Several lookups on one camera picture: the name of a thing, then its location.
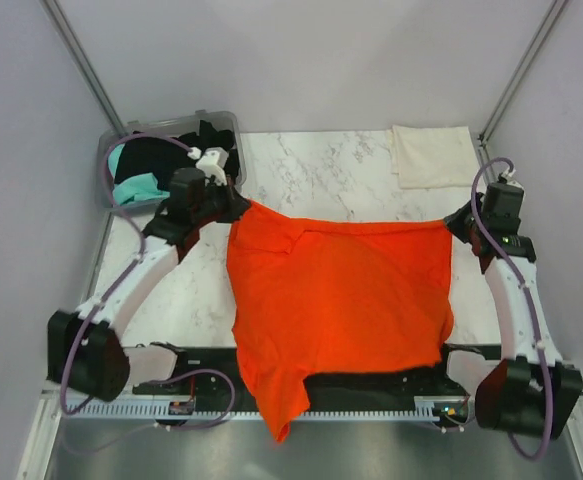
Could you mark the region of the orange t-shirt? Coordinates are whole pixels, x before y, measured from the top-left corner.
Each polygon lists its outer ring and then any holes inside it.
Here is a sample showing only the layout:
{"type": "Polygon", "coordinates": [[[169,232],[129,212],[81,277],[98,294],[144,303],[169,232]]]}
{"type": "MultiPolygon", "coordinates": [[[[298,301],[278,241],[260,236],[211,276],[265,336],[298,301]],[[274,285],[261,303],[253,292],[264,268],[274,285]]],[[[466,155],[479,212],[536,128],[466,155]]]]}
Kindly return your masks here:
{"type": "Polygon", "coordinates": [[[230,229],[240,374],[272,437],[308,410],[306,378],[439,362],[454,315],[440,220],[337,223],[253,203],[230,229]]]}

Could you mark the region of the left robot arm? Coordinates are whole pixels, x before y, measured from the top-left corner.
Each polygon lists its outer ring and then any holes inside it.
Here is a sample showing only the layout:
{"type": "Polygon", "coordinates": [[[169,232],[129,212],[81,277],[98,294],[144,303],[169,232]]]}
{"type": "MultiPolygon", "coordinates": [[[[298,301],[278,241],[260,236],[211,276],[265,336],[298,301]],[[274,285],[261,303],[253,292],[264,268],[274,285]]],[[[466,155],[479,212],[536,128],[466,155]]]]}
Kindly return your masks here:
{"type": "Polygon", "coordinates": [[[128,386],[158,383],[179,393],[190,369],[166,343],[126,348],[124,332],[139,307],[171,273],[211,223],[240,219],[250,203],[231,179],[201,167],[176,171],[170,195],[140,231],[140,248],[112,284],[72,312],[56,311],[47,324],[48,378],[65,395],[115,400],[128,386]]]}

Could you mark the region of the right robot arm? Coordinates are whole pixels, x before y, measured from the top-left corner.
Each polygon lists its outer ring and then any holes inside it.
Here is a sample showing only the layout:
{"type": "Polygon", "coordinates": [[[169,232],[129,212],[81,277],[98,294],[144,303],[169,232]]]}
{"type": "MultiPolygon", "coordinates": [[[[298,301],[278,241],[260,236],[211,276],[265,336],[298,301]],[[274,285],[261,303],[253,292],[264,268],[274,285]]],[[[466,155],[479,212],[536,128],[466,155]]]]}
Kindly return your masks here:
{"type": "Polygon", "coordinates": [[[518,233],[523,197],[519,186],[492,182],[444,223],[477,257],[499,324],[501,360],[475,393],[479,426],[555,440],[583,392],[583,378],[564,363],[546,325],[535,249],[518,233]]]}

